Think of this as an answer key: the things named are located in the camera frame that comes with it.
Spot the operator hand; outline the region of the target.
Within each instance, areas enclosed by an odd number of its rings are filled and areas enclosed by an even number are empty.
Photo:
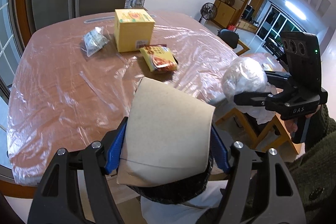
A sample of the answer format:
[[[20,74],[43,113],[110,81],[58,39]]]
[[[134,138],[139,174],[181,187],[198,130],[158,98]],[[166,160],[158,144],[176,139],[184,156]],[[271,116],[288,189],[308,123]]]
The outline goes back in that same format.
[[[291,137],[295,135],[298,130],[298,125],[295,123],[295,119],[284,121],[287,131],[291,134]]]

